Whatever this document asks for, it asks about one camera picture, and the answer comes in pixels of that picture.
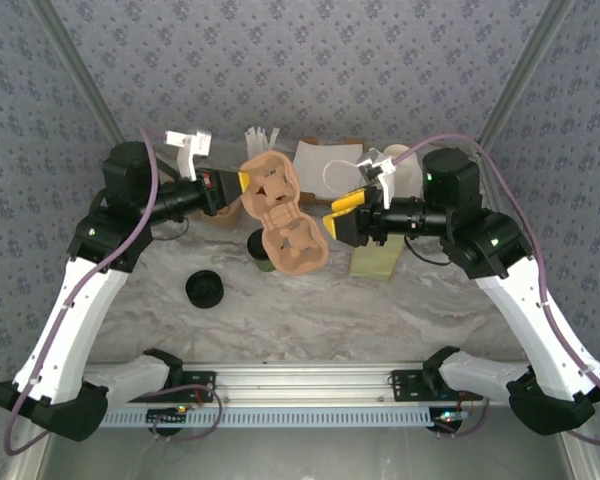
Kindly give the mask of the stack of paper cups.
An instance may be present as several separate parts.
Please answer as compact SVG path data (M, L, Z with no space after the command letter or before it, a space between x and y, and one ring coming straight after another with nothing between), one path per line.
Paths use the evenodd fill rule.
M394 181L395 197L421 197L423 174L416 154L411 154L396 166Z

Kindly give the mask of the aluminium frame post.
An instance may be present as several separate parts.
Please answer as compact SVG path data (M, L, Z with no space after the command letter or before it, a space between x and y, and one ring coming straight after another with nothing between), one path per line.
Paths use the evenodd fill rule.
M68 70L85 103L91 109L104 135L112 144L122 143L125 140L123 132L52 1L26 1Z
M478 136L478 143L486 150L493 147L506 126L575 3L576 0L547 0Z

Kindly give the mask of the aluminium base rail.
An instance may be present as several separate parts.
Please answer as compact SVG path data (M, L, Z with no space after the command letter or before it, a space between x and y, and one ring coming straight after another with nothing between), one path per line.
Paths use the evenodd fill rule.
M227 407L373 407L395 403L390 374L420 362L204 362L186 371L216 373Z

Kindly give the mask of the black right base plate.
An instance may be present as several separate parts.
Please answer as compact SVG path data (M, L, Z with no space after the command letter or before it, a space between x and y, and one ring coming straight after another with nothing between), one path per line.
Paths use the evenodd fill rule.
M473 393L451 389L439 373L425 370L393 370L388 377L396 402L482 400Z

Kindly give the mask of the small black controller board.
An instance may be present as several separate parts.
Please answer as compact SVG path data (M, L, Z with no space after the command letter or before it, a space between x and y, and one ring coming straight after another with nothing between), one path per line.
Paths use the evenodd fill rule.
M451 408L431 407L429 414L433 422L429 430L444 434L455 434L462 426L463 421L469 417L466 411Z
M145 423L151 432L171 437L180 432L187 420L187 408L184 406L148 409Z

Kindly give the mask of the green paper coffee cup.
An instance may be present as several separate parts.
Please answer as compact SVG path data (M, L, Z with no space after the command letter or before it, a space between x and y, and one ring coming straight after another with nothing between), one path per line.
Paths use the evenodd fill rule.
M274 271L275 267L264 248L262 235L262 228L253 231L247 240L246 246L256 267L262 272L269 273Z

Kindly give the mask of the white yellow paper bag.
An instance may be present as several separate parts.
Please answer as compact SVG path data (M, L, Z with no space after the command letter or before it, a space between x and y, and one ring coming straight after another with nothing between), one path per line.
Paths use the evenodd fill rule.
M349 274L352 277L388 282L403 250L404 240L401 235L389 235L382 246L370 240L366 246L352 251Z

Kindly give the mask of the black plastic cup lid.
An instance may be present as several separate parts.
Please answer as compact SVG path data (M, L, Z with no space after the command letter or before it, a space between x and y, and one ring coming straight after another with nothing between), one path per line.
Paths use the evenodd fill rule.
M185 283L185 292L191 301L210 301L224 295L221 277L211 270L200 270L193 273Z

